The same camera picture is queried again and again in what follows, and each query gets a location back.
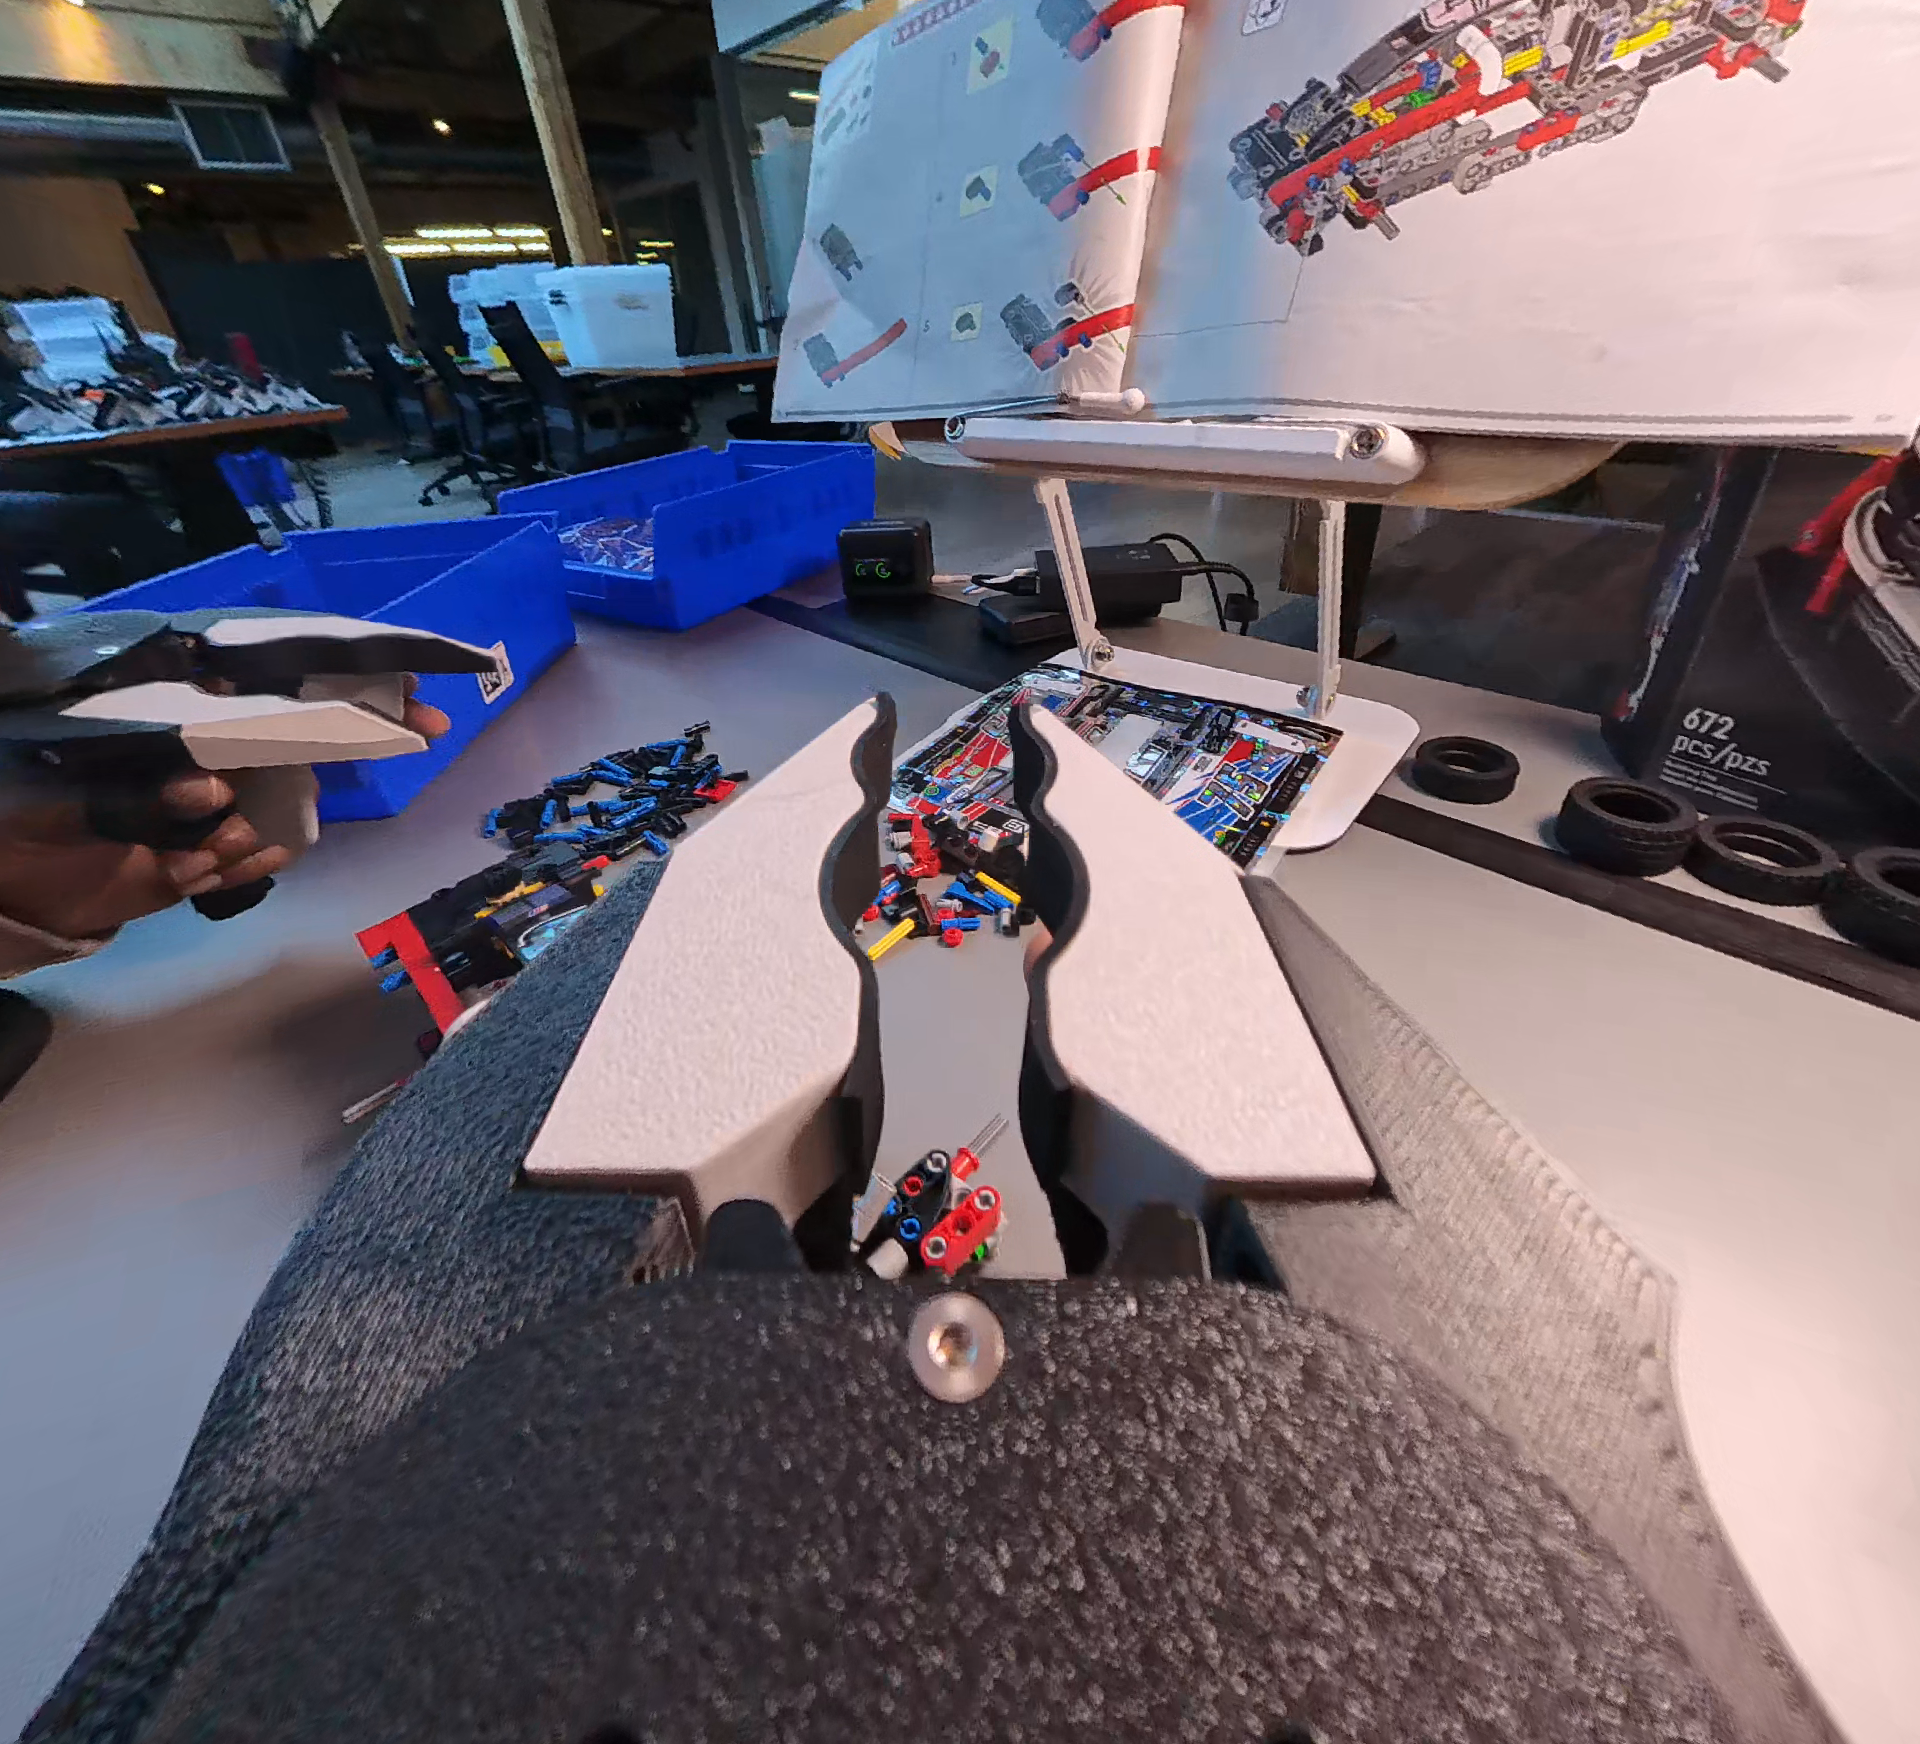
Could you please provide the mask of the white stand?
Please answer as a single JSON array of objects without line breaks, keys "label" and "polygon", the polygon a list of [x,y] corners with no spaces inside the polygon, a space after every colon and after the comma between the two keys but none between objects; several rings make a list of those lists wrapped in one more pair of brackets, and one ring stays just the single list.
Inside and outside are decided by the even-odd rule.
[{"label": "white stand", "polygon": [[[1524,505],[1573,484],[1620,449],[1620,439],[1591,437],[1407,436],[1380,421],[1155,418],[1145,413],[1142,388],[950,416],[941,431],[923,418],[898,426],[878,421],[867,436],[889,456],[1034,479],[1053,548],[1063,555],[1077,643],[1065,665],[1138,688],[1243,698],[1262,710],[1336,731],[1305,804],[1277,831],[1270,854],[1310,854],[1339,841],[1419,735],[1402,708],[1340,696],[1349,508],[1355,503],[1435,508]],[[1316,501],[1319,594],[1313,675],[1303,685],[1235,675],[1110,643],[1093,619],[1091,579],[1069,508],[1072,482],[1150,482]]]}]

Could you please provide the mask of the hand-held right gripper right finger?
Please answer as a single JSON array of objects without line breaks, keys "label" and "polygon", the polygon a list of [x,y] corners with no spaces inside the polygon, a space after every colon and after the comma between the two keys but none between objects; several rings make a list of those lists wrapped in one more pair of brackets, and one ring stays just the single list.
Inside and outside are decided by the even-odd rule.
[{"label": "hand-held right gripper right finger", "polygon": [[1139,1212],[1199,1263],[1233,1205],[1361,1201],[1378,1163],[1248,877],[1043,706],[1013,714],[1028,968],[1019,1127],[1067,1273],[1116,1268]]}]

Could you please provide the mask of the wooden post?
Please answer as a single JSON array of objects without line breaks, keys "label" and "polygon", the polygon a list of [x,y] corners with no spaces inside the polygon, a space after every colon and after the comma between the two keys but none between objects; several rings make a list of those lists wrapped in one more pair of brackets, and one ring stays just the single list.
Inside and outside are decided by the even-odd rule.
[{"label": "wooden post", "polygon": [[547,0],[498,0],[554,197],[565,252],[575,265],[608,261],[597,192],[566,85]]}]

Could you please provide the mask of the pile of mixed lego pieces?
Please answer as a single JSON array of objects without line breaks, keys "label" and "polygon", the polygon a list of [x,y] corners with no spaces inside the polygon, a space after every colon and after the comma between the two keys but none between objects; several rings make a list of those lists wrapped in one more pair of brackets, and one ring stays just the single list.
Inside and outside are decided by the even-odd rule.
[{"label": "pile of mixed lego pieces", "polygon": [[973,934],[1013,938],[1035,921],[1024,889],[1028,824],[1004,807],[977,817],[893,810],[879,837],[879,885],[853,923],[868,961],[910,940],[958,949]]}]

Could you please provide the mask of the lego race car model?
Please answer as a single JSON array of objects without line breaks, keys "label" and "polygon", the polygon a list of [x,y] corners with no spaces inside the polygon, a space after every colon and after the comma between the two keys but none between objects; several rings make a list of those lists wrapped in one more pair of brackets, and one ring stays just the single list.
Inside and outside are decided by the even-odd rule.
[{"label": "lego race car model", "polygon": [[[608,892],[608,872],[634,856],[661,859],[666,844],[645,835],[590,839],[582,850],[539,846],[364,929],[358,940],[381,989],[413,990],[424,1003],[418,1059],[432,1059],[500,985],[587,915]],[[879,889],[853,923],[858,935],[874,932],[868,959],[916,935],[959,945],[978,925],[978,915],[963,915],[955,898],[936,892],[936,879],[936,863],[882,867]],[[883,1278],[953,1278],[988,1263],[1004,1230],[1004,1199],[980,1166],[1007,1129],[1007,1118],[994,1115],[971,1138],[922,1151],[896,1176],[875,1173],[852,1210],[853,1257]]]}]

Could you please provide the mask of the black lego box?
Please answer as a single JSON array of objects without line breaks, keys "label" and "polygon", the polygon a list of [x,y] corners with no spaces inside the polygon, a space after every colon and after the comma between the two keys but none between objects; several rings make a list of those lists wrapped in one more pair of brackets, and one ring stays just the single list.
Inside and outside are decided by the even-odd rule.
[{"label": "black lego box", "polygon": [[1917,841],[1917,458],[1689,447],[1600,729],[1705,814]]}]

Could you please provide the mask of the black rubber tire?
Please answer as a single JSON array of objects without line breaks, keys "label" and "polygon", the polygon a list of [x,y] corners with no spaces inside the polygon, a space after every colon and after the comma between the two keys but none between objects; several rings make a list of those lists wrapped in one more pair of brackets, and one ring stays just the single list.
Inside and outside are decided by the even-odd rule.
[{"label": "black rubber tire", "polygon": [[1669,789],[1587,775],[1563,797],[1551,841],[1591,869],[1651,877],[1683,867],[1697,824],[1697,807]]},{"label": "black rubber tire", "polygon": [[1822,892],[1821,915],[1843,940],[1894,963],[1917,966],[1917,850],[1855,852]]},{"label": "black rubber tire", "polygon": [[1471,734],[1438,734],[1413,748],[1406,781],[1435,801],[1490,804],[1506,801],[1518,781],[1518,756]]},{"label": "black rubber tire", "polygon": [[1824,839],[1765,816],[1705,816],[1683,867],[1700,883],[1776,908],[1816,907],[1843,859]]}]

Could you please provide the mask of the black charger green light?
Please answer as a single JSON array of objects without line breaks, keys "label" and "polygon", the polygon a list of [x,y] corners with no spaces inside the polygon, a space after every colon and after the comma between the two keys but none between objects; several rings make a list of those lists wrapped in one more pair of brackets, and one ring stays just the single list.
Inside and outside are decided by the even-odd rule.
[{"label": "black charger green light", "polygon": [[834,545],[845,603],[916,603],[933,594],[934,557],[929,518],[853,519],[842,526]]}]

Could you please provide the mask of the wooden table with parts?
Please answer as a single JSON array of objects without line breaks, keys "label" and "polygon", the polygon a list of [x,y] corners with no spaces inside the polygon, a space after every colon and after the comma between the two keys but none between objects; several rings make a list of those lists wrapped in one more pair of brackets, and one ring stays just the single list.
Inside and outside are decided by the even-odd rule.
[{"label": "wooden table with parts", "polygon": [[3,492],[165,508],[216,555],[297,527],[280,455],[328,456],[348,409],[253,360],[192,359],[112,298],[3,298]]}]

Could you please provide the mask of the white plastic crate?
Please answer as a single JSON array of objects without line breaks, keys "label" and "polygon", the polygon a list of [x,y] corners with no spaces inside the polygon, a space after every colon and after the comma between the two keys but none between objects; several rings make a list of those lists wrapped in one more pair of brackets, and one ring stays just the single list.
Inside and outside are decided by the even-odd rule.
[{"label": "white plastic crate", "polygon": [[549,267],[536,276],[536,294],[568,368],[680,364],[672,273],[657,261]]}]

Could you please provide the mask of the red black lego beam assembly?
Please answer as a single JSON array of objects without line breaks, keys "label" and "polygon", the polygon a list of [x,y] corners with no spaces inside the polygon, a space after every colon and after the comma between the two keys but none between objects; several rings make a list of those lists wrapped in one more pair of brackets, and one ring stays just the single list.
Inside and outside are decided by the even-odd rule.
[{"label": "red black lego beam assembly", "polygon": [[493,989],[517,976],[602,896],[610,857],[507,856],[358,934],[387,994],[413,989],[430,1053]]}]

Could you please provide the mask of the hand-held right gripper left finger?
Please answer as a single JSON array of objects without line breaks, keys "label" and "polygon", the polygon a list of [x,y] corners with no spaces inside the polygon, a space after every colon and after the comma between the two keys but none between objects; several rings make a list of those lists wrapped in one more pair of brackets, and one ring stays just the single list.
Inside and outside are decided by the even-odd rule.
[{"label": "hand-held right gripper left finger", "polygon": [[772,1205],[815,1271],[850,1263],[883,1121],[879,892],[896,706],[853,706],[660,874],[523,1173],[680,1205],[695,1241]]}]

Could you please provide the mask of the blue storage bin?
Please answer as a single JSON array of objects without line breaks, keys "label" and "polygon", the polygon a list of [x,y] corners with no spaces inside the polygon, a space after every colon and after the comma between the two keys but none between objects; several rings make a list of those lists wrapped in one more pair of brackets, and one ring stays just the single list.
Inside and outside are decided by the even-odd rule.
[{"label": "blue storage bin", "polygon": [[303,609],[488,649],[495,675],[421,675],[421,699],[449,716],[430,752],[316,770],[323,824],[404,811],[576,640],[556,536],[539,519],[506,515],[299,532],[278,549],[209,555],[81,607]]},{"label": "blue storage bin", "polygon": [[652,522],[646,572],[587,564],[563,545],[572,611],[634,628],[685,629],[837,564],[837,534],[875,508],[864,441],[734,441],[627,460],[506,490],[498,515],[565,532]]}]

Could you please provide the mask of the person's left forearm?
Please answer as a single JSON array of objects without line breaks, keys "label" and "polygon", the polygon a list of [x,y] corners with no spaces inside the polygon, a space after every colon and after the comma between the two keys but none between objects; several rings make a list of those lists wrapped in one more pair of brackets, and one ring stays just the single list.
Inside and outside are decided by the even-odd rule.
[{"label": "person's left forearm", "polygon": [[1,911],[1,981],[33,969],[82,961],[119,935],[119,923],[90,921],[86,911],[48,912],[46,921]]}]

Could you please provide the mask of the lego instruction booklet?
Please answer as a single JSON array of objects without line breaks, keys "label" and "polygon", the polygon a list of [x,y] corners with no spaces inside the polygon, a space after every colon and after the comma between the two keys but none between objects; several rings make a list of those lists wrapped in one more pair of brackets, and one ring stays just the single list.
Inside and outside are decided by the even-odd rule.
[{"label": "lego instruction booklet", "polygon": [[820,87],[774,412],[1899,441],[1917,0],[922,0]]}]

